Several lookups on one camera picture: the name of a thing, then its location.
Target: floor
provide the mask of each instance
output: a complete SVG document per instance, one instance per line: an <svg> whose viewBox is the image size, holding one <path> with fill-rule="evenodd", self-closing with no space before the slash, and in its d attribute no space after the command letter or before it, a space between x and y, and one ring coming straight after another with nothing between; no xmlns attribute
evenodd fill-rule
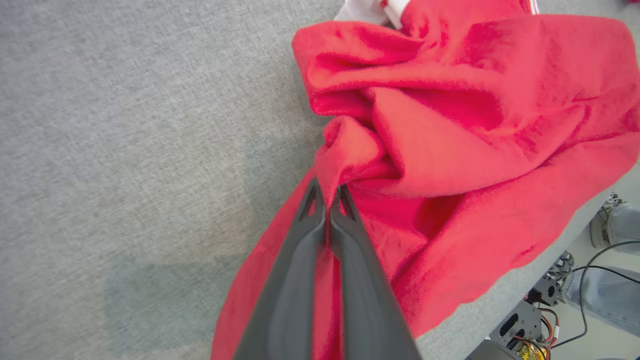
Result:
<svg viewBox="0 0 640 360"><path fill-rule="evenodd" d="M631 204L640 206L640 165L633 169L613 186L613 191ZM585 229L567 249L575 256L575 266L586 263L598 252L591 246L589 230ZM595 265L607 266L615 264L620 268L627 268L640 272L640 259L637 256L621 254L615 251L600 256ZM559 341L572 338L583 330L580 311L560 303L553 308L560 317ZM587 334L571 343L553 349L553 360L596 360L616 358L636 360L640 357L640 339L621 330L617 330L598 320L588 318L589 331Z"/></svg>

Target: jeans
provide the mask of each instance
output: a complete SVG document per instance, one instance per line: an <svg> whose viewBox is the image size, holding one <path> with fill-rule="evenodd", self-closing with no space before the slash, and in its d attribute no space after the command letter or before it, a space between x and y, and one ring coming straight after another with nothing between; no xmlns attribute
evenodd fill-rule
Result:
<svg viewBox="0 0 640 360"><path fill-rule="evenodd" d="M640 240L640 210L623 204L613 210L607 224L611 245ZM614 250L640 254L640 244L622 245ZM640 273L608 266L621 274L640 281ZM563 300L580 309L580 278L583 270L572 273L563 286ZM602 322L640 337L640 284L607 270L590 268L582 285L584 312Z"/></svg>

